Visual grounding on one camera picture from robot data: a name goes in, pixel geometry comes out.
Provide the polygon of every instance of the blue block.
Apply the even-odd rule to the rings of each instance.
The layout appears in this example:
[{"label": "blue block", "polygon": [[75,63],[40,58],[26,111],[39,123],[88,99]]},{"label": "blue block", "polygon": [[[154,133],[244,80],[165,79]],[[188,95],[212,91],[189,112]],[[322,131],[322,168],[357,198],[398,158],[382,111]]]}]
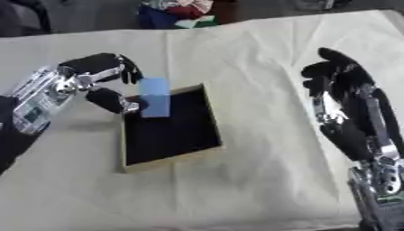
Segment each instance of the blue block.
[{"label": "blue block", "polygon": [[149,106],[141,112],[143,118],[170,116],[170,83],[165,78],[144,78],[139,81],[141,98]]}]

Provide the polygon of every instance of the table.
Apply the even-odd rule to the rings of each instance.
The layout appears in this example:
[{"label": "table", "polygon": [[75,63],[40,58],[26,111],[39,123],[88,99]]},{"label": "table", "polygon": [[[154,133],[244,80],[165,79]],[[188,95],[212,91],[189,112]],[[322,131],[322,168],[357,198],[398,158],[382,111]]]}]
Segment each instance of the table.
[{"label": "table", "polygon": [[[3,230],[313,230],[354,226],[350,162],[317,130],[299,71],[318,47],[358,60],[404,123],[404,40],[393,12],[254,20],[177,31],[0,40],[0,91],[44,64],[107,51],[171,88],[204,83],[224,147],[136,174],[118,169],[119,117],[78,98],[0,178]],[[108,84],[126,95],[137,88]]]}]

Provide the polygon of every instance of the wrinkled fabric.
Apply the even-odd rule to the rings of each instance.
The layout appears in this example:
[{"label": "wrinkled fabric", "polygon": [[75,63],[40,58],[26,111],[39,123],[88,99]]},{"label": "wrinkled fabric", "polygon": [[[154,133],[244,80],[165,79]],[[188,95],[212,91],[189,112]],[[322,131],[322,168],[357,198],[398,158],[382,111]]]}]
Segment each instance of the wrinkled fabric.
[{"label": "wrinkled fabric", "polygon": [[[402,17],[394,14],[397,22]],[[44,64],[122,53],[171,89],[203,83],[223,146],[147,171],[119,171],[120,118],[77,97],[0,178],[3,230],[319,230],[356,226],[351,166],[318,131],[300,71],[319,47],[357,60],[404,125],[404,39],[379,11],[177,31],[0,40],[0,91]],[[137,95],[136,86],[106,87]]]}]

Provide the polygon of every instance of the robotic hand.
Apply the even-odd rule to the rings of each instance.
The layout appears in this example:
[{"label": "robotic hand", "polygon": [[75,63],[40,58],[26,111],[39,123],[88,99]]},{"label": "robotic hand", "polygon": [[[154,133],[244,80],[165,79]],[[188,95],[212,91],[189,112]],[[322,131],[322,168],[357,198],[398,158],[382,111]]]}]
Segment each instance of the robotic hand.
[{"label": "robotic hand", "polygon": [[121,79],[135,84],[142,78],[136,65],[123,55],[100,53],[69,60],[56,68],[37,70],[17,88],[0,96],[0,174],[28,150],[75,95],[113,113],[137,112],[146,105],[139,98],[128,102],[119,93],[96,85]]},{"label": "robotic hand", "polygon": [[363,230],[404,229],[403,154],[399,124],[384,92],[356,61],[319,50],[326,61],[302,71],[321,132],[356,166],[348,184]]}]

